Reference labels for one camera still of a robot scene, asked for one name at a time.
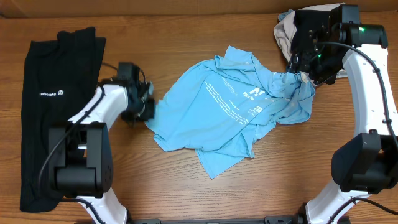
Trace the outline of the light blue t-shirt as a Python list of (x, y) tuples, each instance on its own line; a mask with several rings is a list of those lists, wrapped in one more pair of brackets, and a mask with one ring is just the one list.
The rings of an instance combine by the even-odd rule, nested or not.
[(193, 149), (210, 178), (245, 158), (277, 124), (309, 120), (315, 89), (302, 73), (272, 72), (228, 47), (189, 68), (146, 122), (163, 151)]

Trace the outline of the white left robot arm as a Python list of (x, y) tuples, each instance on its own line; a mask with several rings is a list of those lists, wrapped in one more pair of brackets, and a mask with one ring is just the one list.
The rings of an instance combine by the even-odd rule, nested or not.
[(119, 63), (116, 76), (101, 80), (80, 112), (49, 129), (49, 154), (39, 173), (39, 188), (47, 184), (61, 202), (79, 203), (93, 223), (132, 223), (129, 210), (111, 188), (109, 130), (118, 118), (129, 125), (152, 119), (153, 91), (139, 66)]

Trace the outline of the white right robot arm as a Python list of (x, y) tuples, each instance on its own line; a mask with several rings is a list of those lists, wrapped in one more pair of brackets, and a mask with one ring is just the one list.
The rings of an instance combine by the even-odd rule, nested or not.
[(348, 223), (358, 202), (397, 184), (397, 109), (387, 71), (382, 25), (360, 21), (357, 5), (298, 10), (293, 20), (291, 72), (307, 72), (316, 85), (348, 76), (354, 104), (353, 139), (335, 151), (331, 181), (303, 204), (292, 223)]

